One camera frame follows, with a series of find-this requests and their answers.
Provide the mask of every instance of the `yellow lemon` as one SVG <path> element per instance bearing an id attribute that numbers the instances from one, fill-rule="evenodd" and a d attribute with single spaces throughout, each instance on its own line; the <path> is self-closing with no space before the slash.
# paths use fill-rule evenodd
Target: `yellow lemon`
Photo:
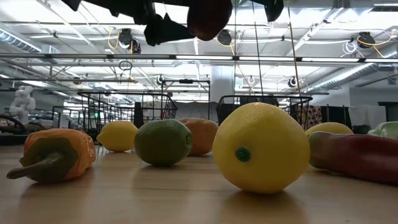
<path id="1" fill-rule="evenodd" d="M 124 152 L 134 148 L 137 131 L 130 121 L 112 121 L 102 128 L 97 141 L 109 151 Z"/>
<path id="2" fill-rule="evenodd" d="M 310 135 L 317 131 L 325 131 L 333 134 L 354 134 L 354 132 L 349 127 L 334 122 L 327 122 L 315 125 L 314 127 L 308 129 L 305 133 L 307 135 Z"/>
<path id="3" fill-rule="evenodd" d="M 232 184 L 249 192 L 273 194 L 302 175 L 310 160 L 310 145 L 301 125 L 285 111 L 250 103 L 220 125 L 213 158 Z"/>

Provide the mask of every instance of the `wooden table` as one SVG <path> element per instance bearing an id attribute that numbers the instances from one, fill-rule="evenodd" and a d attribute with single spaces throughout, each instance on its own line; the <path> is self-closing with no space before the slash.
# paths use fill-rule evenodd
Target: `wooden table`
<path id="1" fill-rule="evenodd" d="M 230 184 L 211 157 L 159 169 L 135 154 L 97 153 L 82 178 L 40 185 L 7 180 L 22 148 L 0 148 L 0 223 L 398 223 L 398 187 L 309 168 L 283 193 L 261 196 Z"/>

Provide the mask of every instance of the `fake fruit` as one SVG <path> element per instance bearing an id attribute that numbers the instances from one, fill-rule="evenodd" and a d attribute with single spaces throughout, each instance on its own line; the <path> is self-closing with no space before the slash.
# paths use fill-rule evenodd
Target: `fake fruit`
<path id="1" fill-rule="evenodd" d="M 218 128 L 213 158 L 224 177 L 259 194 L 280 192 L 308 166 L 310 146 L 301 125 L 280 108 L 250 103 Z"/>
<path id="2" fill-rule="evenodd" d="M 349 127 L 334 122 L 327 122 L 315 125 L 314 127 L 306 130 L 305 134 L 310 135 L 317 131 L 326 131 L 333 134 L 354 134 L 354 132 Z"/>
<path id="3" fill-rule="evenodd" d="M 74 129 L 49 129 L 28 136 L 24 157 L 19 160 L 23 168 L 11 170 L 7 178 L 60 182 L 83 175 L 94 161 L 89 135 Z"/>
<path id="4" fill-rule="evenodd" d="M 218 126 L 207 119 L 184 118 L 180 120 L 192 133 L 193 147 L 190 156 L 208 154 L 213 147 Z"/>
<path id="5" fill-rule="evenodd" d="M 137 131 L 130 121 L 112 121 L 102 128 L 97 140 L 109 151 L 124 152 L 134 148 Z"/>
<path id="6" fill-rule="evenodd" d="M 370 130 L 368 134 L 384 138 L 398 139 L 398 122 L 386 122 L 379 124 L 374 130 Z"/>
<path id="7" fill-rule="evenodd" d="M 186 158 L 192 149 L 192 133 L 176 119 L 150 121 L 137 132 L 137 155 L 155 166 L 171 166 Z"/>
<path id="8" fill-rule="evenodd" d="M 398 140 L 365 134 L 315 132 L 310 164 L 375 182 L 398 183 Z"/>
<path id="9" fill-rule="evenodd" d="M 231 0 L 190 1 L 188 29 L 201 40 L 212 40 L 228 23 L 232 9 Z"/>

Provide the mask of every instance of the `bell pepper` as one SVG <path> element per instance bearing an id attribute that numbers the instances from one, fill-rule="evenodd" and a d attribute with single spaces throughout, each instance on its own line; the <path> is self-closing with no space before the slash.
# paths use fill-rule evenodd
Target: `bell pepper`
<path id="1" fill-rule="evenodd" d="M 89 135 L 74 129 L 49 129 L 32 133 L 24 145 L 24 157 L 7 174 L 8 179 L 28 177 L 38 182 L 60 182 L 85 173 L 95 161 Z"/>
<path id="2" fill-rule="evenodd" d="M 310 164 L 363 180 L 398 183 L 398 140 L 360 134 L 315 132 Z"/>

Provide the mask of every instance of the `pepper stem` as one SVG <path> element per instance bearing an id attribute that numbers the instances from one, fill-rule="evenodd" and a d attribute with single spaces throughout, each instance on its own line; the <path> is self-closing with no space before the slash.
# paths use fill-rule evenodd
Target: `pepper stem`
<path id="1" fill-rule="evenodd" d="M 38 173 L 42 170 L 48 169 L 54 166 L 58 161 L 62 160 L 65 156 L 61 152 L 53 152 L 50 153 L 45 159 L 42 161 L 33 164 L 31 166 L 16 168 L 10 170 L 7 174 L 8 179 L 18 179 L 21 177 L 26 177 L 28 175 L 32 175 Z"/>

